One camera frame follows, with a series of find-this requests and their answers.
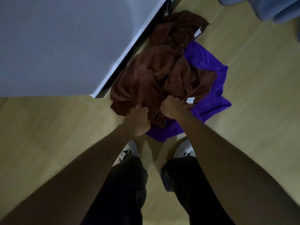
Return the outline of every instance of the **brown towel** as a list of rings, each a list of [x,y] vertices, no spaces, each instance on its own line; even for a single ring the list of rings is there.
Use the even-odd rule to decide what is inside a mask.
[[[165,18],[154,28],[149,47],[135,56],[113,83],[111,108],[125,116],[137,104],[147,106],[149,121],[161,128],[167,117],[160,105],[168,95],[192,109],[209,93],[216,73],[191,66],[183,55],[184,48],[200,27],[203,33],[208,25],[204,18],[188,11]],[[194,104],[186,102],[189,97],[195,97]]]

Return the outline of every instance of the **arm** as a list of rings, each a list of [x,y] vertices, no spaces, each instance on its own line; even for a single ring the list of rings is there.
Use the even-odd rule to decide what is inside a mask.
[[[148,108],[138,105],[108,136],[21,202],[0,224],[80,224],[114,161],[134,136],[147,132]]]
[[[162,113],[178,121],[224,210],[239,224],[300,224],[300,208],[258,164],[168,96]]]

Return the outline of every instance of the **beige floor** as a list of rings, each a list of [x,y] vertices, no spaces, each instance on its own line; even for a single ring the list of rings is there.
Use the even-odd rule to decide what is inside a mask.
[[[182,0],[211,25],[197,39],[229,65],[224,97],[232,107],[207,124],[265,168],[300,203],[300,45],[297,21],[259,21],[247,2],[223,7],[217,0]],[[89,96],[0,98],[0,218],[122,117],[110,99]],[[144,224],[188,224],[157,169],[181,136],[165,144],[137,139],[148,170]]]

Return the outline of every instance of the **purple cloth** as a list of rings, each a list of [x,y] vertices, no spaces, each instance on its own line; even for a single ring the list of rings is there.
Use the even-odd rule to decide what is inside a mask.
[[[191,110],[195,117],[205,122],[216,113],[231,106],[231,103],[221,96],[228,67],[219,62],[210,52],[195,41],[189,43],[185,49],[185,58],[195,67],[212,70],[217,73],[217,78],[212,85],[210,93]],[[181,133],[183,133],[183,130],[178,122],[169,120],[165,128],[154,126],[146,134],[157,141],[165,142],[167,138]]]

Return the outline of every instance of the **person's left arm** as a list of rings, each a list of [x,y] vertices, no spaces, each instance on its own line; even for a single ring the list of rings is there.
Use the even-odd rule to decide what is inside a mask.
[[[21,202],[0,225],[80,224],[122,149],[150,129],[147,114],[147,107],[133,108],[121,125]]]

